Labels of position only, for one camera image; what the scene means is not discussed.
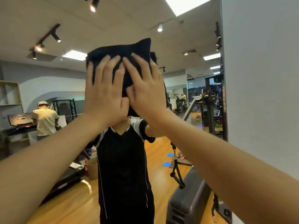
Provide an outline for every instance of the white cap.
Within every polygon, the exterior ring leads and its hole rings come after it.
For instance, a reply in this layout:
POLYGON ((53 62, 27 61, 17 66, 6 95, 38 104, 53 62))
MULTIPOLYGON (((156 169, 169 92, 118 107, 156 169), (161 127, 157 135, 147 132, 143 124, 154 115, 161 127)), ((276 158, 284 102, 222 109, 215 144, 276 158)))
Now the white cap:
POLYGON ((40 106, 40 105, 47 105, 47 106, 49 106, 48 102, 46 102, 46 101, 41 101, 41 102, 39 102, 37 104, 37 106, 40 106))

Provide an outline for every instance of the gray wall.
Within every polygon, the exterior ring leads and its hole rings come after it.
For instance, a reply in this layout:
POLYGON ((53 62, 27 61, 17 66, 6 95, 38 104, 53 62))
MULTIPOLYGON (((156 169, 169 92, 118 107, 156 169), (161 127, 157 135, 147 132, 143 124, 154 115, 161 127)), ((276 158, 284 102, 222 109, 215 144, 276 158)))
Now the gray wall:
POLYGON ((296 179, 298 9, 299 0, 222 0, 229 142, 296 179))
POLYGON ((19 83, 24 112, 36 109, 39 101, 84 96, 84 72, 0 62, 4 80, 19 83))

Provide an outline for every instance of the blue foot pad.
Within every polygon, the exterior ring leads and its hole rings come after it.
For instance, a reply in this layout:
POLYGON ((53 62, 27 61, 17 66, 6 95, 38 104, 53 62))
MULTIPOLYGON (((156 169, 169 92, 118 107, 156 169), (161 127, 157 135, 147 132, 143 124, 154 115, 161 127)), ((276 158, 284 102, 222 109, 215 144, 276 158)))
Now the blue foot pad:
POLYGON ((165 162, 165 163, 162 164, 162 166, 169 167, 170 166, 170 162, 165 162))

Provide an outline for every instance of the white stripe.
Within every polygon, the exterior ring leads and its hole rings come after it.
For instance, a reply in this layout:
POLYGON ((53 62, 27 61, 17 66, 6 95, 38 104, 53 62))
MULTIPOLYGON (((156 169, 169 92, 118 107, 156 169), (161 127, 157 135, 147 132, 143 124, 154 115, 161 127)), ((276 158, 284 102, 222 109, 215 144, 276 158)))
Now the white stripe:
MULTIPOLYGON (((97 149, 98 149, 98 146, 99 146, 99 144, 100 144, 101 138, 103 138, 103 137, 102 137, 102 134, 101 134, 101 136, 100 136, 99 143, 97 144, 97 149)), ((99 173, 100 173, 100 180, 101 180, 101 188, 102 188, 103 202, 104 202, 104 208, 105 208, 105 215, 106 215, 106 219, 108 219, 108 217, 107 217, 107 212, 106 212, 106 206, 105 206, 105 199, 104 199, 104 192, 103 192, 103 185, 102 185, 102 176, 101 176, 101 169, 100 169, 100 164, 99 164, 99 157, 98 157, 98 155, 97 155, 97 164, 98 164, 98 166, 99 166, 99 173)))
POLYGON ((145 155, 145 149, 144 149, 144 163, 145 163, 145 184, 147 185, 147 160, 146 160, 146 155, 145 155))

